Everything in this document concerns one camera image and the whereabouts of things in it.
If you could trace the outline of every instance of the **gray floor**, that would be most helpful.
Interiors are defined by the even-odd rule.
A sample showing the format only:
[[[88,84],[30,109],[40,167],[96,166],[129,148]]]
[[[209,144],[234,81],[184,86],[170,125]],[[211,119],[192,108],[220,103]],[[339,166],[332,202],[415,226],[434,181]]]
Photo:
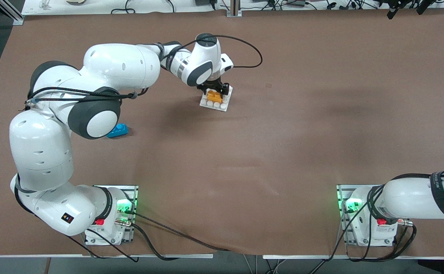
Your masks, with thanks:
[[[247,255],[255,272],[255,256]],[[0,258],[0,274],[43,274],[46,258]],[[279,268],[280,274],[308,273],[320,260],[287,260]],[[276,260],[270,260],[272,267]],[[257,273],[269,270],[262,257],[258,257]],[[48,274],[128,274],[128,273],[177,273],[206,274],[231,273],[251,274],[243,255],[232,252],[217,252],[213,259],[179,259],[164,262],[158,258],[141,258],[138,263],[128,259],[111,258],[52,258]],[[393,260],[383,263],[353,263],[347,260],[333,260],[323,265],[318,274],[437,274],[439,272],[421,267],[416,260]]]

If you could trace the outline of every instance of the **brown table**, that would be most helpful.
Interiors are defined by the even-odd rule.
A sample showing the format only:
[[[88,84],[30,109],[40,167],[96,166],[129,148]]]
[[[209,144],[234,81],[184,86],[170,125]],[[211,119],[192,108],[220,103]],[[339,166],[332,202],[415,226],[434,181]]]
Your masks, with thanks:
[[[30,17],[13,27],[0,63],[0,255],[83,250],[24,212],[9,190],[16,172],[8,125],[44,61],[78,68],[99,43],[187,42],[223,33],[257,45],[264,63],[237,69],[227,113],[162,72],[122,106],[131,133],[72,135],[73,184],[136,184],[142,213],[240,253],[327,255],[335,244],[337,184],[379,184],[444,170],[444,10],[223,12]],[[221,40],[235,64],[257,55]],[[416,220],[406,255],[444,256],[444,220]],[[146,227],[161,253],[210,249]],[[140,236],[123,246],[150,253]],[[117,255],[110,247],[97,248]]]

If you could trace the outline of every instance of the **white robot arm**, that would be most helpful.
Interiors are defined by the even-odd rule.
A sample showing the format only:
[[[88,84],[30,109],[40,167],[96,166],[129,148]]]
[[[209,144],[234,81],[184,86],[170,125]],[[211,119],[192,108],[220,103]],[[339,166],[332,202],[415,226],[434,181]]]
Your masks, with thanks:
[[[444,171],[404,174],[384,186],[361,186],[344,209],[349,218],[357,215],[352,230],[358,245],[392,245],[398,224],[413,225],[404,219],[444,219]]]
[[[49,61],[34,71],[26,111],[10,123],[17,167],[10,187],[25,210],[53,229],[73,236],[90,228],[120,244],[124,233],[118,221],[120,210],[130,210],[131,202],[117,188],[75,187],[68,182],[74,170],[71,132],[87,139],[107,135],[119,120],[122,96],[118,91],[145,92],[158,79],[160,67],[189,86],[224,94],[229,84],[222,84],[220,75],[233,64],[221,54],[217,38],[208,33],[197,37],[193,52],[178,42],[95,45],[83,63],[77,70]]]

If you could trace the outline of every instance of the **red button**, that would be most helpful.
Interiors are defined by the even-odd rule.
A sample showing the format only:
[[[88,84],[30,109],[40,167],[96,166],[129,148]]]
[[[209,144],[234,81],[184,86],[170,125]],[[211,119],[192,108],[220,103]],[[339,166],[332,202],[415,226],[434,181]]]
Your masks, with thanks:
[[[377,220],[377,224],[378,225],[385,225],[387,222],[386,222],[386,220],[384,220],[384,219],[378,219]]]

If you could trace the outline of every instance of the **blue lego brick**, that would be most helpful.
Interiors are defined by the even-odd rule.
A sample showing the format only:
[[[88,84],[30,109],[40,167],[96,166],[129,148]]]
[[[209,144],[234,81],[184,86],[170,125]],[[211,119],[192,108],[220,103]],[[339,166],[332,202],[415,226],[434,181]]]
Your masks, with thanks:
[[[129,133],[129,129],[126,124],[117,124],[116,127],[114,127],[114,129],[107,134],[107,138],[114,138],[121,135],[126,135],[127,133]]]

